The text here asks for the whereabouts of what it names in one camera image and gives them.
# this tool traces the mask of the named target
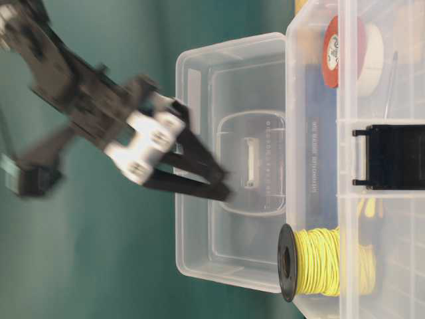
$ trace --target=white tape roll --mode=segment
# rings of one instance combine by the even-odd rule
[[[384,41],[378,27],[369,23],[366,29],[366,55],[363,69],[357,81],[359,96],[370,96],[377,88],[384,68]]]

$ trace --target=black spool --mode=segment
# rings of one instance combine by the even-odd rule
[[[297,292],[298,257],[292,228],[285,224],[280,229],[278,243],[278,272],[282,296],[291,302]]]

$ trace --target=clear plastic container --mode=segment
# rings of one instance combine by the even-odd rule
[[[272,33],[187,51],[177,61],[177,98],[234,190],[227,203],[176,196],[176,263],[185,275],[280,291],[285,45]]]
[[[336,15],[339,88],[331,89],[323,84],[321,55]],[[358,18],[378,28],[384,46],[379,83],[366,96],[357,80]],[[425,191],[372,191],[352,184],[365,177],[366,150],[365,139],[354,138],[353,130],[425,124],[424,26],[424,0],[311,0],[288,27],[287,221],[295,230],[341,230],[341,295],[297,296],[295,304],[309,319],[424,317]],[[361,213],[366,201],[375,212],[368,219]],[[375,289],[364,296],[359,245],[372,245],[377,260]]]

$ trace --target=red tape roll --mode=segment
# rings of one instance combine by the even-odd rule
[[[357,19],[357,77],[360,76],[365,63],[366,41],[365,26],[360,19]],[[331,88],[338,87],[339,49],[338,16],[335,16],[325,33],[321,62],[325,84]]]

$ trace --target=teal floor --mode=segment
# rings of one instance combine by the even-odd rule
[[[185,50],[285,32],[293,0],[45,0],[54,30],[121,83],[146,73],[174,95]],[[23,149],[64,117],[28,89],[20,56],[0,53],[0,103]],[[0,317],[302,318],[279,295],[189,278],[175,266],[173,196],[124,179],[79,141],[67,180],[44,201],[0,187]],[[0,183],[4,183],[3,174]]]

